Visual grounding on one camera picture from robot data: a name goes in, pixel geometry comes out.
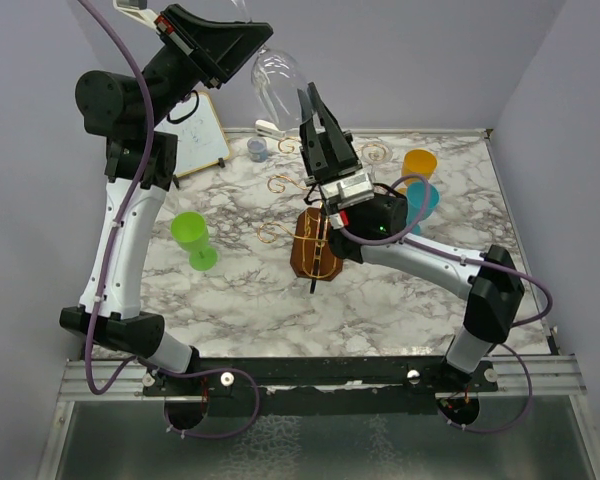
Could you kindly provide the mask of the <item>clear wine glass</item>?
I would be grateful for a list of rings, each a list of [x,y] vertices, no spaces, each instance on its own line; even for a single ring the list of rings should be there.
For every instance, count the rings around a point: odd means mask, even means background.
[[[384,142],[368,142],[360,147],[360,158],[370,172],[390,162],[394,153],[390,145]]]
[[[251,83],[271,123],[284,131],[299,128],[297,90],[308,90],[308,81],[293,56],[264,44],[255,56]]]

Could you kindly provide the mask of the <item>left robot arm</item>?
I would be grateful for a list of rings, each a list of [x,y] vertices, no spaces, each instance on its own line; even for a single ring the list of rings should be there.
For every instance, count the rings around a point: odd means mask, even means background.
[[[167,370],[169,386],[186,395],[200,385],[198,351],[168,334],[161,315],[141,309],[144,262],[177,153],[176,135],[155,128],[196,86],[227,83],[273,29],[266,22],[206,20],[178,4],[160,13],[144,3],[134,9],[162,48],[130,76],[91,70],[75,88],[86,132],[106,141],[106,209],[88,284],[59,323],[90,343]]]

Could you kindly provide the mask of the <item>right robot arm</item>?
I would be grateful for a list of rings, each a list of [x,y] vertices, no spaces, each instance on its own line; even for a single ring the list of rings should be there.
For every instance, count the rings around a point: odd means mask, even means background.
[[[462,326],[439,367],[447,389],[463,390],[474,381],[482,358],[507,340],[524,296],[510,253],[496,245],[480,252],[415,235],[429,207],[428,180],[421,174],[404,177],[423,190],[418,207],[395,186],[377,184],[356,154],[351,133],[341,129],[317,87],[308,84],[296,95],[306,184],[320,194],[331,252],[416,276],[465,301]]]

